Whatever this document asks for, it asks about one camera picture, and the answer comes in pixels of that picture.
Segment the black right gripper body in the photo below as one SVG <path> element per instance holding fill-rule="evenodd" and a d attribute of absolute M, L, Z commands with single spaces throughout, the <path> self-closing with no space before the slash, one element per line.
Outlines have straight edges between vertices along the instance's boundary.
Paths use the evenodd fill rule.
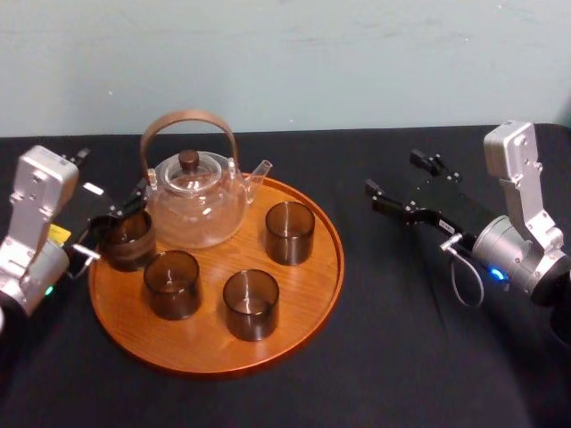
<path fill-rule="evenodd" d="M 496 214 L 465 195 L 454 180 L 428 178 L 412 192 L 412 223 L 425 223 L 452 236 L 462 235 L 462 243 L 475 243 Z"/>

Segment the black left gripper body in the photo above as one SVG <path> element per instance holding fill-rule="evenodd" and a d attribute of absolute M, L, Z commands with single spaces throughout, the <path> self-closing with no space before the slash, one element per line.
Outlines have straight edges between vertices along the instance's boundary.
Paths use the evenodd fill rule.
<path fill-rule="evenodd" d="M 69 258 L 85 258 L 75 246 L 95 251 L 105 235 L 116 226 L 117 204 L 100 187 L 86 182 L 79 184 L 61 212 L 52 220 L 48 237 L 58 244 Z"/>

